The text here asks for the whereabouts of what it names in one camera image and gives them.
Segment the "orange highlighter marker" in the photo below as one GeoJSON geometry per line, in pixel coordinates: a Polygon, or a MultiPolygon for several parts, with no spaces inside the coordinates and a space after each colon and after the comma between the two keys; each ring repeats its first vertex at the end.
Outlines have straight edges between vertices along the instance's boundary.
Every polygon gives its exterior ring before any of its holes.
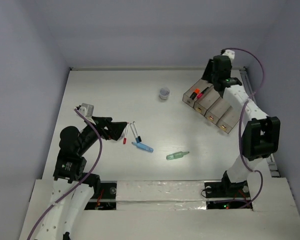
{"type": "Polygon", "coordinates": [[[190,99],[194,100],[199,93],[200,93],[200,89],[196,88],[190,95],[190,99]]]}

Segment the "pink highlighter marker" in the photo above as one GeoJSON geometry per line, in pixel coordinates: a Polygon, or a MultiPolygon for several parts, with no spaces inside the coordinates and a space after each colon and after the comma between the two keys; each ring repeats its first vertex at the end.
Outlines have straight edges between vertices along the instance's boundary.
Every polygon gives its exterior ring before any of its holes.
{"type": "Polygon", "coordinates": [[[197,99],[200,99],[208,90],[209,90],[209,86],[206,87],[204,90],[202,90],[198,95],[197,95],[197,99]]]}

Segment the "red capped white pen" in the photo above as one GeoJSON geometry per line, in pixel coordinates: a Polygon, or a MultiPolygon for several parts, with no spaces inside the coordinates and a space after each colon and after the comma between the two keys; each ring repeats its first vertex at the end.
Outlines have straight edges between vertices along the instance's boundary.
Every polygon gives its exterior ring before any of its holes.
{"type": "Polygon", "coordinates": [[[126,142],[127,142],[127,135],[128,135],[129,127],[130,127],[130,123],[127,122],[127,125],[126,125],[126,127],[125,127],[125,129],[124,129],[124,133],[123,133],[123,142],[122,142],[122,143],[123,143],[124,145],[125,145],[126,142]]]}

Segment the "black capped white pen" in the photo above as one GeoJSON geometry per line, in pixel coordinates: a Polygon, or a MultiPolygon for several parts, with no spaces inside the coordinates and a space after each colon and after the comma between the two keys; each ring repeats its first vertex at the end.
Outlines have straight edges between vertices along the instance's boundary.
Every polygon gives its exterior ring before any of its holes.
{"type": "Polygon", "coordinates": [[[136,122],[135,121],[133,121],[132,122],[132,125],[133,125],[133,128],[134,128],[134,131],[135,131],[135,133],[136,133],[136,136],[137,136],[137,139],[138,139],[138,142],[142,142],[142,138],[141,138],[141,136],[140,136],[140,134],[139,134],[139,132],[138,132],[138,130],[137,130],[137,127],[136,127],[136,122]]]}

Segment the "clear jar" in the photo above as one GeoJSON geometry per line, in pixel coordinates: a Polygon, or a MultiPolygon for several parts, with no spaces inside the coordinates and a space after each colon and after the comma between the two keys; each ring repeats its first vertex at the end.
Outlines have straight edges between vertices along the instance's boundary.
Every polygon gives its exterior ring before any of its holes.
{"type": "Polygon", "coordinates": [[[160,90],[159,90],[159,99],[162,100],[162,101],[166,101],[168,100],[169,96],[170,96],[170,89],[168,87],[162,87],[160,90]]]}

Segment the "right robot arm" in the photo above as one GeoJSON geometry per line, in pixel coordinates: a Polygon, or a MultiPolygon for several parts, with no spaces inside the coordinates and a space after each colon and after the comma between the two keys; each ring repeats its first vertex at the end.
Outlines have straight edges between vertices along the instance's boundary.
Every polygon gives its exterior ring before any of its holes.
{"type": "Polygon", "coordinates": [[[208,61],[202,79],[213,85],[220,97],[238,111],[239,155],[222,179],[205,184],[208,198],[231,198],[247,183],[255,167],[279,147],[281,122],[262,111],[247,94],[241,81],[231,76],[235,52],[226,49],[208,61]]]}

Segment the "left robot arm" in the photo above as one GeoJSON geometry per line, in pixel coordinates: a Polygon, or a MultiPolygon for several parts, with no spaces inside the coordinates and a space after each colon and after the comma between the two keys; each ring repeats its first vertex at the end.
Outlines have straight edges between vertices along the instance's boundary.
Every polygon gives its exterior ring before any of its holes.
{"type": "Polygon", "coordinates": [[[98,174],[86,172],[84,154],[96,141],[119,140],[128,124],[111,117],[84,120],[83,130],[67,126],[60,132],[48,207],[32,227],[29,240],[70,240],[90,200],[96,210],[116,208],[117,183],[101,182],[98,174]]]}

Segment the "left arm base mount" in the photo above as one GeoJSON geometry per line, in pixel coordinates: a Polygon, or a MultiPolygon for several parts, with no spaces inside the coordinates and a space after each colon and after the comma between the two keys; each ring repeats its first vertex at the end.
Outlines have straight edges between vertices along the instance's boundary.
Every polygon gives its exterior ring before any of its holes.
{"type": "Polygon", "coordinates": [[[112,211],[117,209],[117,182],[101,182],[100,188],[85,206],[85,210],[112,211]]]}

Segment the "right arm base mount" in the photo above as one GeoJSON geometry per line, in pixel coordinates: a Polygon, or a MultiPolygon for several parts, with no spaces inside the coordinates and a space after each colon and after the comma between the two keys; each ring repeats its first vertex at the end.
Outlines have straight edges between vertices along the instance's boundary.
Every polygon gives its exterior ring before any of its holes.
{"type": "Polygon", "coordinates": [[[225,171],[220,181],[205,182],[201,196],[208,201],[208,208],[253,209],[247,180],[231,182],[225,171]]]}

